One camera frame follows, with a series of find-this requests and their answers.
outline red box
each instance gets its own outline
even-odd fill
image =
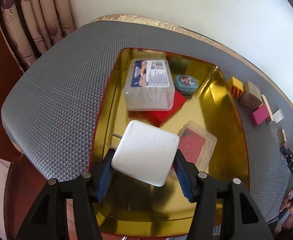
[[[250,118],[254,125],[261,124],[269,116],[270,116],[270,113],[265,104],[263,104],[258,109],[256,109],[253,113],[250,114]]]
[[[172,109],[169,111],[139,111],[149,122],[159,127],[163,122],[177,112],[186,102],[186,98],[175,90]]]

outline small wooden block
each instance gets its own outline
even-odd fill
[[[276,111],[274,114],[273,114],[273,117],[274,117],[274,121],[275,123],[278,123],[279,121],[281,121],[283,118],[284,118],[284,115],[282,113],[282,110],[279,109],[278,111]]]
[[[239,104],[253,112],[262,105],[261,92],[259,88],[250,81],[244,82],[243,88],[244,92],[239,97]]]
[[[278,130],[278,136],[279,136],[279,143],[280,144],[283,144],[283,143],[287,142],[285,131],[283,129]]]
[[[263,103],[266,105],[267,110],[269,111],[269,117],[266,119],[266,122],[268,124],[272,124],[274,122],[274,117],[273,117],[272,110],[270,108],[269,102],[267,101],[265,95],[261,95],[261,97],[262,97]]]
[[[250,114],[250,118],[254,125],[261,124],[269,116],[269,111],[267,110],[266,105],[262,105]]]
[[[243,93],[243,83],[237,78],[231,77],[228,84],[234,98],[238,98]]]

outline orange striped block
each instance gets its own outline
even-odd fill
[[[238,98],[243,93],[243,83],[235,77],[231,77],[228,82],[231,94],[234,98]]]

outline magenta cube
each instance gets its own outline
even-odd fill
[[[270,116],[269,111],[267,110],[267,107],[264,104],[258,109],[256,109],[253,113],[250,114],[250,118],[254,125],[261,124],[269,116]]]

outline white block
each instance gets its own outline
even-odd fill
[[[112,159],[112,167],[154,186],[163,186],[180,138],[177,134],[132,120]]]
[[[274,118],[275,123],[278,123],[279,121],[281,121],[284,118],[284,115],[282,113],[282,110],[279,109],[278,111],[276,111],[273,114],[273,118]]]

